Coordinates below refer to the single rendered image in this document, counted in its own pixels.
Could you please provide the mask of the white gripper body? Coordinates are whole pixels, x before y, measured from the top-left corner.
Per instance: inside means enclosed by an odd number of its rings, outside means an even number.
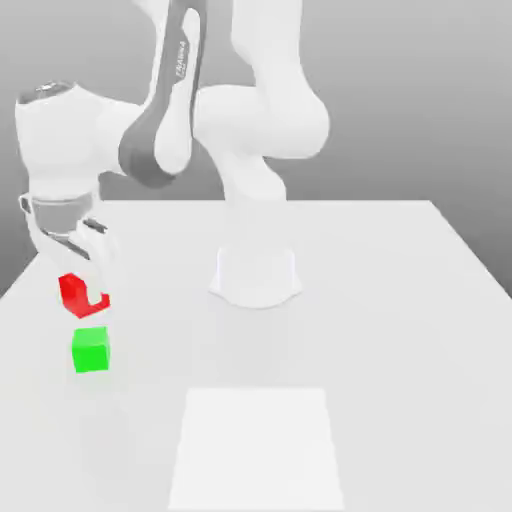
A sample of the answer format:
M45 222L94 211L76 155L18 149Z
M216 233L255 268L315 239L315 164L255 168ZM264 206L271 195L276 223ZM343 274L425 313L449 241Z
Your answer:
M94 216L82 216L73 229L59 232L52 224L36 222L43 255L58 275L107 278L119 252L115 233Z

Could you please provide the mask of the small red cube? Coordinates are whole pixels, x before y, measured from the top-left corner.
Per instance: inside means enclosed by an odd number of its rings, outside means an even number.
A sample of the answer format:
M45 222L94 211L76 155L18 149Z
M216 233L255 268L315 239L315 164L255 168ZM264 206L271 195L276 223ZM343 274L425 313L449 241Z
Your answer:
M90 303L85 282L75 274L68 273L58 279L61 300L65 309L82 319L110 307L110 296L101 294L101 300Z

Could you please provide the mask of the small green cube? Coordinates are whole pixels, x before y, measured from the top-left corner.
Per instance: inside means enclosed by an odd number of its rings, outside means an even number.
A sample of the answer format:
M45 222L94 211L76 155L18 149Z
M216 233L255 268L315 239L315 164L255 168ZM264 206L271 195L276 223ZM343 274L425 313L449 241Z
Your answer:
M77 373L106 371L110 365L110 340L105 326L79 328L72 338L72 358Z

